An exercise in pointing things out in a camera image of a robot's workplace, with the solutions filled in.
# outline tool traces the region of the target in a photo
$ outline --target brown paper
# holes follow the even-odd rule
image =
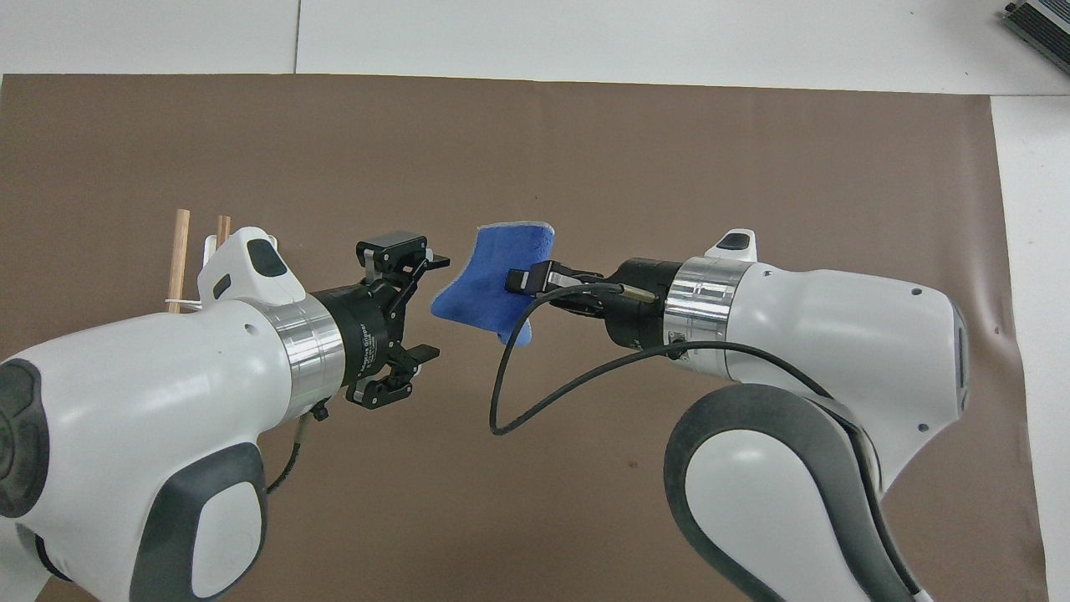
[[[442,357],[407,401],[332,403],[228,600],[745,600],[661,483],[673,425],[722,382],[652,360],[488,433],[501,345],[427,308],[476,226],[511,219],[552,222],[554,257],[583,268],[684,260],[748,227],[784,268],[948,292],[970,404],[887,519],[935,600],[1046,599],[987,97],[354,76],[9,75],[2,94],[4,357],[162,311],[175,207],[193,210],[187,296],[220,213],[278,236],[309,290],[356,280],[354,244],[394,229],[455,259],[407,330]],[[594,321],[533,323],[506,416],[625,352]],[[269,479],[291,434],[261,438]],[[42,597],[86,599],[55,580]]]

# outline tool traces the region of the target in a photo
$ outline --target white floor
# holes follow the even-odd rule
[[[1070,76],[1004,0],[3,0],[0,73],[372,73],[992,94],[1051,600],[1070,602]]]

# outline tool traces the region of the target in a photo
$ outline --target microfiber cloth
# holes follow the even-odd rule
[[[457,279],[431,300],[431,314],[496,333],[504,345],[532,303],[528,295],[505,290],[505,278],[510,268],[530,269],[549,259],[552,248],[553,226],[545,221],[479,226],[472,257]],[[525,322],[517,345],[531,340],[532,327]]]

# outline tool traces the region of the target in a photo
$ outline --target wooden stick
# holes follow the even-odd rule
[[[219,215],[219,220],[215,228],[215,248],[216,250],[223,246],[223,243],[227,242],[230,237],[230,215]]]
[[[174,214],[174,240],[171,243],[171,280],[167,285],[168,298],[182,298],[182,284],[186,275],[186,245],[189,242],[189,211],[179,209]],[[179,305],[169,303],[167,311],[179,313]]]

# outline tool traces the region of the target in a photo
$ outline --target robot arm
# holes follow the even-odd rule
[[[368,408],[408,398],[438,356],[402,348],[404,309],[448,259],[409,232],[357,256],[363,280],[309,294],[262,230],[242,228],[201,271],[200,311],[3,362],[2,599],[33,600],[49,572],[106,602],[213,600],[236,583],[266,528],[257,437],[326,418],[341,387]]]
[[[664,482],[687,540],[752,599],[928,600],[880,499],[965,407],[965,326],[945,294],[780,269],[758,261],[750,230],[682,263],[629,259],[610,276],[542,261],[513,269],[506,288],[602,320],[633,359],[667,355],[744,384],[684,415]]]

